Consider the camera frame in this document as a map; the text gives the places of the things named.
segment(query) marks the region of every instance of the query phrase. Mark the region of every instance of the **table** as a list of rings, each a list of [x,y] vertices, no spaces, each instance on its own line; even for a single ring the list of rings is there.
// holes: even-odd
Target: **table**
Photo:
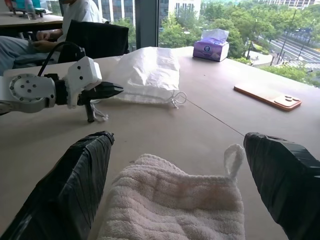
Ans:
[[[168,106],[104,100],[98,108],[107,122],[87,123],[83,107],[44,109],[34,114],[12,112],[0,117],[0,234],[9,225],[36,183],[54,166],[70,145],[88,134],[114,133],[104,192],[112,179],[143,153],[158,155],[194,175],[222,175],[223,153],[231,144],[243,144],[247,132],[261,132],[304,145],[318,159],[320,89],[225,59],[212,62],[192,58],[192,47],[175,49],[180,63],[180,89],[188,101]],[[96,59],[106,79],[118,57]],[[72,63],[47,66],[45,73],[66,74]],[[39,67],[4,73],[37,73]],[[301,107],[283,112],[233,90],[249,81],[302,99]],[[247,240],[286,240],[265,208],[245,161],[238,173],[244,203]],[[104,213],[102,198],[89,239],[97,237]]]
[[[22,15],[19,12],[16,15],[10,11],[0,12],[0,34],[16,34],[62,28],[62,16],[46,14],[43,17],[37,17],[36,20],[29,20],[28,17],[19,17]]]

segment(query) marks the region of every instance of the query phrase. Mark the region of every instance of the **sidewalk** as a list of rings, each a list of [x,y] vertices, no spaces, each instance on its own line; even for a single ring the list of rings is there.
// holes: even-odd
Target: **sidewalk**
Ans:
[[[256,51],[250,51],[250,60],[253,61],[253,64],[256,65],[262,65],[262,64],[268,64],[272,61],[272,55],[264,55],[262,53],[256,52]]]

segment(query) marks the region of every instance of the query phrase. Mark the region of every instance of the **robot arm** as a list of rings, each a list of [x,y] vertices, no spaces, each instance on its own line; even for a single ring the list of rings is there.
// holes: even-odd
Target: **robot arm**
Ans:
[[[90,100],[110,98],[123,91],[121,86],[102,82],[99,65],[87,56],[73,64],[62,80],[55,79],[55,75],[0,76],[0,115],[13,111],[36,113],[55,104],[69,108],[85,105],[88,122],[93,122]]]

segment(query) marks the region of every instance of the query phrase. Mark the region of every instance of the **white towel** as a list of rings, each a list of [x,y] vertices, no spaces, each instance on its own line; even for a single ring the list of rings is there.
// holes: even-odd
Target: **white towel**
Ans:
[[[98,239],[244,240],[236,185],[244,157],[244,149],[232,145],[224,153],[226,176],[201,176],[154,155],[140,156],[114,180]]]

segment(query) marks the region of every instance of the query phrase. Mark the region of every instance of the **white plastic bag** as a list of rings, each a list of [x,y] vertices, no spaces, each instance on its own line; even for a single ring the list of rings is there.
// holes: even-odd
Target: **white plastic bag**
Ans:
[[[106,81],[124,91],[114,98],[140,104],[183,104],[179,92],[179,62],[170,48],[145,47],[124,55]]]

